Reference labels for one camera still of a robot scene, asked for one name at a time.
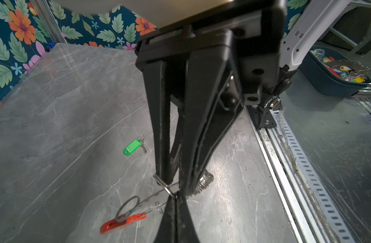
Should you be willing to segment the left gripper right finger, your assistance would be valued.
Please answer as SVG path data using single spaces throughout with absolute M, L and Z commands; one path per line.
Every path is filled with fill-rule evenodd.
M 200 243 L 187 205 L 187 199 L 179 192 L 176 194 L 175 212 L 177 242 Z

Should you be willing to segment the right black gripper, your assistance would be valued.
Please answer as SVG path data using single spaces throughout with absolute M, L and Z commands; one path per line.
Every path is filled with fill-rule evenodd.
M 284 1 L 214 1 L 140 38 L 136 66 L 145 80 L 164 67 L 160 79 L 184 101 L 182 195 L 196 191 L 242 103 L 265 106 L 275 96 L 285 15 Z

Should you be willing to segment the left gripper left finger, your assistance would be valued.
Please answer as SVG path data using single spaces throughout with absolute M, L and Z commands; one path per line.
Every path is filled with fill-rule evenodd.
M 154 243 L 177 243 L 176 204 L 176 196 L 169 196 Z

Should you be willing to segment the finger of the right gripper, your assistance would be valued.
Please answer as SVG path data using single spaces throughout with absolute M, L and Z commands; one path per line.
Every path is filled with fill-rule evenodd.
M 157 61 L 143 70 L 155 146 L 156 175 L 171 184 L 181 161 L 183 114 L 178 109 L 174 143 L 170 144 L 171 83 L 167 63 Z

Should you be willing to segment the metal key organizer red handle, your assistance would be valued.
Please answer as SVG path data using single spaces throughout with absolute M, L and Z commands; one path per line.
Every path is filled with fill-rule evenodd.
M 100 234 L 106 234 L 117 228 L 125 228 L 136 222 L 144 220 L 150 212 L 164 213 L 164 206 L 170 196 L 170 192 L 179 190 L 179 183 L 164 186 L 160 191 L 148 198 L 141 200 L 138 196 L 128 199 L 116 213 L 114 219 L 104 223 L 100 227 Z

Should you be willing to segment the green key tag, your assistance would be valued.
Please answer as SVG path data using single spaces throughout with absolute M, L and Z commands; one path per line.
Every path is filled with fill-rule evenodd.
M 137 139 L 134 139 L 132 142 L 130 142 L 124 149 L 123 154 L 125 156 L 131 156 L 133 153 L 135 153 L 139 148 L 143 150 L 144 153 L 147 153 L 147 150 L 145 148 L 145 136 L 140 135 Z

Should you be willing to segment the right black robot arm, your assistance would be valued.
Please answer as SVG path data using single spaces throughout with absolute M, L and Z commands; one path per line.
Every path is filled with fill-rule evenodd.
M 197 191 L 209 160 L 244 108 L 257 127 L 291 85 L 307 52 L 348 1 L 311 1 L 284 35 L 294 1 L 206 1 L 140 38 L 155 145 L 155 179 L 166 192 Z

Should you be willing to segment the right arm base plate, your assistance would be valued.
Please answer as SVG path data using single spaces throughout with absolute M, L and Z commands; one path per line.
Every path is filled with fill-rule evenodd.
M 277 127 L 277 122 L 274 119 L 274 112 L 278 112 L 282 109 L 281 99 L 277 98 L 270 102 L 268 107 L 254 108 L 250 107 L 249 115 L 251 121 L 256 129 L 272 129 Z

